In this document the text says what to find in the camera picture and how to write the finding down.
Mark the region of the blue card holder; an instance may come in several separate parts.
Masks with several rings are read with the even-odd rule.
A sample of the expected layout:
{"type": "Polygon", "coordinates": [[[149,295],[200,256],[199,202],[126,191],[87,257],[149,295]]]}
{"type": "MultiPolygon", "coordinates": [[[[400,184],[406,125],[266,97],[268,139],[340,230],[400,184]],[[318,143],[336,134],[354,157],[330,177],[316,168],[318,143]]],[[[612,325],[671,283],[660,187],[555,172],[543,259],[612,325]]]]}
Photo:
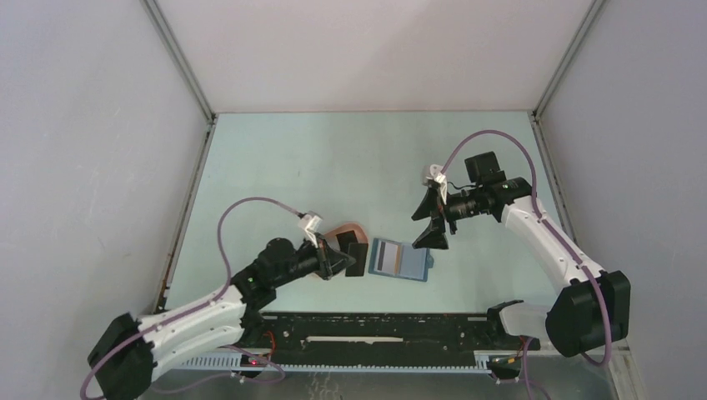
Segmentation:
{"type": "Polygon", "coordinates": [[[387,278],[398,278],[416,282],[427,282],[429,270],[434,266],[434,259],[431,252],[427,248],[415,249],[410,243],[395,242],[386,239],[375,238],[372,243],[369,273],[373,275],[384,276],[387,278]],[[399,275],[382,274],[375,270],[377,261],[379,244],[382,242],[397,243],[403,246],[399,275]]]}

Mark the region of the gold credit card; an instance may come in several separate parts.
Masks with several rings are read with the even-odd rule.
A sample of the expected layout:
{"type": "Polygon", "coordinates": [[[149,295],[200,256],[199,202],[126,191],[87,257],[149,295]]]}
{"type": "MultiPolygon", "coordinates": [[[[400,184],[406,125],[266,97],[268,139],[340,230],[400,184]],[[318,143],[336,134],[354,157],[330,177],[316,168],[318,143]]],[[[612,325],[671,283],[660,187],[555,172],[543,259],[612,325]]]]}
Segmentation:
{"type": "Polygon", "coordinates": [[[395,253],[394,264],[393,264],[393,268],[394,268],[393,272],[394,272],[395,276],[399,275],[402,251],[403,251],[403,246],[401,244],[398,244],[396,246],[396,253],[395,253]]]}

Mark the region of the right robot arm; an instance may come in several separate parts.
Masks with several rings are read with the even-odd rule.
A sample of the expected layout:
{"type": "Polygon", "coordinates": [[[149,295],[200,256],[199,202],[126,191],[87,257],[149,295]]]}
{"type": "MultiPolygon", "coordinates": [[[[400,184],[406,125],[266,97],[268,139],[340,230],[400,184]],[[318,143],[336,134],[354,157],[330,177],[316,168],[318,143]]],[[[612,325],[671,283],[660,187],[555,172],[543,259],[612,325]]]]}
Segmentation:
{"type": "Polygon", "coordinates": [[[494,152],[464,163],[472,186],[458,192],[449,191],[443,166],[424,169],[427,192],[412,219],[428,219],[429,225],[414,248],[446,250],[447,236],[457,232],[459,221],[489,215],[524,243],[557,293],[551,307],[518,300],[490,308],[495,319],[484,327],[488,343],[506,348],[517,337],[536,338],[571,358],[627,338],[631,285],[626,275],[607,272],[571,242],[538,200],[532,183],[506,177],[494,152]]]}

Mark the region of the pink oval tray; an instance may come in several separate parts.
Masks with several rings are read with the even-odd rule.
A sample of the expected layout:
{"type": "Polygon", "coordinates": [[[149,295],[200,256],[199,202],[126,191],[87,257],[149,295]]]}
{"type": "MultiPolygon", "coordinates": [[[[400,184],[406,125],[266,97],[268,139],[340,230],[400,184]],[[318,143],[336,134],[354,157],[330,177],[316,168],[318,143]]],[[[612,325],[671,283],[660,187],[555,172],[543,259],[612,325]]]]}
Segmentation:
{"type": "Polygon", "coordinates": [[[346,222],[343,225],[330,230],[329,232],[326,232],[324,234],[320,233],[320,235],[324,236],[325,240],[327,241],[327,243],[329,244],[329,246],[331,248],[341,251],[338,246],[335,235],[337,233],[345,232],[345,231],[349,231],[349,230],[353,230],[356,232],[359,243],[367,243],[369,245],[369,238],[368,238],[366,232],[364,231],[364,228],[355,222],[346,222]]]}

